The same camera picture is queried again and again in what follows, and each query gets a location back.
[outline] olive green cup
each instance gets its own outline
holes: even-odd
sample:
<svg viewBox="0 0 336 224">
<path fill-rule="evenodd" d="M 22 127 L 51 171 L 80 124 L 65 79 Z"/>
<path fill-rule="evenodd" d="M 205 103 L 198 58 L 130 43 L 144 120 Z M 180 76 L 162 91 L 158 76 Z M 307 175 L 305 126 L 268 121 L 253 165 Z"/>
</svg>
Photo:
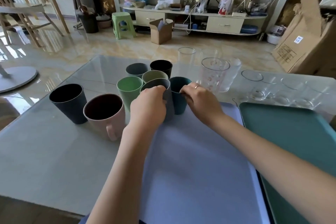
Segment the olive green cup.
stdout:
<svg viewBox="0 0 336 224">
<path fill-rule="evenodd" d="M 128 111 L 130 110 L 132 101 L 140 94 L 142 85 L 142 80 L 137 76 L 128 76 L 117 82 L 118 91 Z"/>
<path fill-rule="evenodd" d="M 158 71 L 158 70 L 150 70 L 142 75 L 142 80 L 144 83 L 147 83 L 154 79 L 167 79 L 168 80 L 168 75 L 165 72 Z"/>
</svg>

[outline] green tray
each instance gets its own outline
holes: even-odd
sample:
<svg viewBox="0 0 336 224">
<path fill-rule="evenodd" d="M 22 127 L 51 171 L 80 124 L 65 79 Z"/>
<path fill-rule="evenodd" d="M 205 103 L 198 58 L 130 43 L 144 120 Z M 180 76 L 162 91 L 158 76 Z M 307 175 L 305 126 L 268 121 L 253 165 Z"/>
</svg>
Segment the green tray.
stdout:
<svg viewBox="0 0 336 224">
<path fill-rule="evenodd" d="M 241 103 L 246 128 L 279 147 L 336 176 L 336 132 L 309 109 Z M 261 177 L 276 224 L 309 224 Z"/>
</svg>

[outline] forearm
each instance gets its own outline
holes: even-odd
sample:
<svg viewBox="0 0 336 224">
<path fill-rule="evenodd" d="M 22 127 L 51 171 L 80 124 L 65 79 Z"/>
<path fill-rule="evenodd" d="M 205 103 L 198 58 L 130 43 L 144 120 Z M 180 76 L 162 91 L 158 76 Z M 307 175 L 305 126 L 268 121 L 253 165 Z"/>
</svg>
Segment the forearm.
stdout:
<svg viewBox="0 0 336 224">
<path fill-rule="evenodd" d="M 132 124 L 124 129 L 115 162 L 87 224 L 139 222 L 142 172 L 153 134 Z"/>
<path fill-rule="evenodd" d="M 222 116 L 211 128 L 240 150 L 311 223 L 335 221 L 336 178 L 252 133 L 229 116 Z"/>
</svg>

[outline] green plastic stool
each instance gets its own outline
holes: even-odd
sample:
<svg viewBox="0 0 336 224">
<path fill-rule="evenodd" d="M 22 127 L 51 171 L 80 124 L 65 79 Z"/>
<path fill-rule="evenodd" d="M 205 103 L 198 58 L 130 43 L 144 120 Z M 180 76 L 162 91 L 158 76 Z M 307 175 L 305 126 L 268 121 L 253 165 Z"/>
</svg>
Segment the green plastic stool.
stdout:
<svg viewBox="0 0 336 224">
<path fill-rule="evenodd" d="M 120 25 L 120 22 L 122 21 L 126 22 L 125 26 Z M 131 15 L 129 13 L 127 12 L 113 13 L 112 22 L 113 22 L 113 33 L 115 34 L 115 37 L 117 39 L 121 38 L 122 29 L 127 29 L 128 31 L 130 31 L 133 37 L 137 36 L 134 30 Z"/>
</svg>

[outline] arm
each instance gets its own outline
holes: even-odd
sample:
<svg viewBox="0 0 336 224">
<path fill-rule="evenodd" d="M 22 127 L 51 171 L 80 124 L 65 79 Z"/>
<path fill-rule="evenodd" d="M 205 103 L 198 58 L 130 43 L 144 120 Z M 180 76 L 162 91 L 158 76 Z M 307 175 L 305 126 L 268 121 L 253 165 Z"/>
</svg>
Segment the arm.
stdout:
<svg viewBox="0 0 336 224">
<path fill-rule="evenodd" d="M 216 97 L 192 82 L 182 88 L 194 114 L 249 159 L 312 224 L 335 223 L 336 178 L 252 133 L 225 115 Z"/>
<path fill-rule="evenodd" d="M 153 135 L 166 116 L 164 86 L 141 92 L 131 104 L 111 172 L 87 224 L 138 223 L 142 172 Z"/>
</svg>

